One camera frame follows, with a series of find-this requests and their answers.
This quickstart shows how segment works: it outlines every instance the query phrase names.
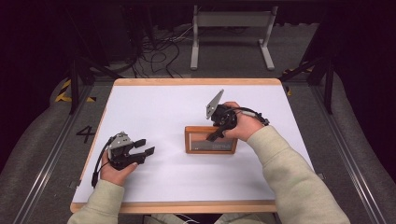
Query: beige sleeve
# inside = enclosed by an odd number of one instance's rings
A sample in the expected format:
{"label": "beige sleeve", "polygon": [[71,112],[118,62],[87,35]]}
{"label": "beige sleeve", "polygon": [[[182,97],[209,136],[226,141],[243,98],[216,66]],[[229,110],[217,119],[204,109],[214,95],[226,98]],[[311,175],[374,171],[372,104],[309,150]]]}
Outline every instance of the beige sleeve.
{"label": "beige sleeve", "polygon": [[262,163],[282,223],[349,223],[323,181],[274,127],[263,127],[247,143]]}
{"label": "beige sleeve", "polygon": [[73,214],[67,223],[118,223],[123,194],[123,187],[100,179],[87,204]]}

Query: hand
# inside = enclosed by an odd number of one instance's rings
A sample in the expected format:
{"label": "hand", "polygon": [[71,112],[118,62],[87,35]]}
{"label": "hand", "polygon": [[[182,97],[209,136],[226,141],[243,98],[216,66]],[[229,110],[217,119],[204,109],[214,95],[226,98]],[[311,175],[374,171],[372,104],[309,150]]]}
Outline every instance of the hand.
{"label": "hand", "polygon": [[[226,102],[224,105],[229,107],[240,107],[236,102]],[[240,110],[235,110],[235,114],[238,122],[236,127],[223,132],[224,136],[227,138],[239,138],[246,142],[251,135],[263,127],[257,119],[242,114]]]}
{"label": "hand", "polygon": [[114,169],[108,162],[107,150],[103,153],[102,164],[104,166],[101,169],[100,178],[121,187],[124,185],[126,177],[137,167],[137,163],[134,162],[120,171]]}

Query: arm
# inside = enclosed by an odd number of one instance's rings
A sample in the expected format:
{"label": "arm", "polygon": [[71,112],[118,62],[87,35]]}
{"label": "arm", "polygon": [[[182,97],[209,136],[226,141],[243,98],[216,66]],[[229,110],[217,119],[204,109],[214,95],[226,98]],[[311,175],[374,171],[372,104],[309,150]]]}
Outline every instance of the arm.
{"label": "arm", "polygon": [[107,150],[102,157],[101,179],[93,194],[78,212],[71,216],[67,223],[118,223],[120,206],[124,194],[123,184],[126,177],[134,171],[133,163],[118,171],[108,163]]}
{"label": "arm", "polygon": [[[239,107],[236,103],[227,106]],[[305,159],[272,126],[237,114],[237,126],[224,134],[246,141],[262,163],[262,172],[276,195],[283,223],[349,223],[334,197]]]}

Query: small wooden box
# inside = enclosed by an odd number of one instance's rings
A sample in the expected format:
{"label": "small wooden box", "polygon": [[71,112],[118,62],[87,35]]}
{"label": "small wooden box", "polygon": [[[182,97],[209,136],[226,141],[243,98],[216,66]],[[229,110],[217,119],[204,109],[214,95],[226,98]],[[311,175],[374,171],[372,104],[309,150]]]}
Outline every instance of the small wooden box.
{"label": "small wooden box", "polygon": [[191,154],[234,154],[236,138],[218,138],[214,142],[206,138],[218,127],[213,126],[187,126],[184,130],[186,152]]}

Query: person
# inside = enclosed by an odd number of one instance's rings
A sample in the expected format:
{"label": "person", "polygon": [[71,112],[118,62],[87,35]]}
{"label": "person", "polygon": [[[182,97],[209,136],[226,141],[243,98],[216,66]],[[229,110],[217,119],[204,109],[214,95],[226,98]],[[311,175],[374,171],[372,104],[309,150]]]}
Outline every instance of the person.
{"label": "person", "polygon": [[[239,107],[236,102],[225,105]],[[350,223],[329,189],[305,159],[276,131],[257,119],[235,111],[237,125],[223,134],[247,142],[262,164],[262,172],[276,196],[279,219],[287,223]],[[108,161],[105,153],[102,164]],[[101,180],[87,204],[70,217],[68,223],[117,223],[123,195],[123,182],[137,164],[117,171],[105,165]],[[275,223],[268,214],[226,214],[215,224]],[[149,224],[185,223],[169,214],[151,216]]]}

